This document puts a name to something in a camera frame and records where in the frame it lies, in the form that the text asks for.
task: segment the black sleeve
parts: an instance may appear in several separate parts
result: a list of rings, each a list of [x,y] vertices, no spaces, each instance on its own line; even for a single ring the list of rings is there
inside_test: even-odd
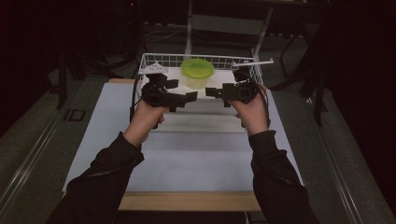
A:
[[[276,146],[275,133],[267,131],[249,137],[253,189],[262,212],[271,224],[318,223],[286,151]]]
[[[120,133],[96,155],[88,170],[70,181],[47,223],[113,223],[131,172],[142,160],[140,148],[129,144]]]

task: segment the person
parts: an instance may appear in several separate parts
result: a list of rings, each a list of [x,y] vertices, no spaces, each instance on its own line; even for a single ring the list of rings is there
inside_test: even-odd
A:
[[[318,223],[285,150],[276,147],[275,131],[259,94],[247,105],[229,102],[247,129],[253,150],[253,190],[269,223]],[[49,216],[47,224],[113,223],[130,175],[143,159],[142,143],[149,131],[164,121],[168,108],[140,101],[128,128],[102,149],[91,167],[68,185],[66,194]]]

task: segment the dark background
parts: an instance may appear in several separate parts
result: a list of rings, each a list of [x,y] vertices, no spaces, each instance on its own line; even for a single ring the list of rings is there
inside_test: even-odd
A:
[[[69,31],[65,36],[70,44],[93,59],[103,61],[107,53],[122,54],[135,47],[120,45],[121,36],[140,35],[136,29],[125,33],[126,15],[120,8],[126,8],[124,3],[131,1],[103,0],[96,1],[93,6],[90,3],[88,0],[25,0],[2,4],[0,136],[50,89],[47,74],[58,67],[59,27],[66,27],[64,31]],[[186,8],[180,10],[185,14],[174,13],[171,10],[174,6]],[[232,11],[230,7],[232,4],[223,10],[219,7],[198,9],[210,9],[235,17],[262,16],[261,8]],[[394,4],[387,1],[336,1],[316,39],[330,69],[326,86],[332,91],[394,214],[395,9]],[[150,24],[185,24],[187,1],[147,0],[143,1],[139,13]],[[302,11],[293,14],[290,9],[276,8],[270,33],[288,35],[299,32],[295,28],[298,26],[290,25],[290,22],[301,22],[291,18],[302,14],[313,15]]]

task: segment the white paper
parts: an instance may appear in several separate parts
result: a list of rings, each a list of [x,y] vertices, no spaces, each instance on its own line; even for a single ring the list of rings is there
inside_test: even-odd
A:
[[[131,84],[105,84],[64,190],[71,179],[89,168],[102,148],[108,147],[126,129],[132,90]],[[267,94],[270,128],[276,130],[276,144],[288,151],[288,158],[299,174],[274,99],[270,91]],[[168,117],[166,114],[165,123],[172,122]],[[232,119],[240,125],[239,119]],[[145,160],[134,169],[127,191],[252,190],[252,151],[246,133],[151,132],[143,144],[143,153]]]

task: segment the yellow-green lid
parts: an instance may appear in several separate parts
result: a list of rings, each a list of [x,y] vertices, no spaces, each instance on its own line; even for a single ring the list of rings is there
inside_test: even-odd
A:
[[[188,59],[181,64],[181,74],[195,79],[209,78],[215,73],[212,63],[204,59]]]

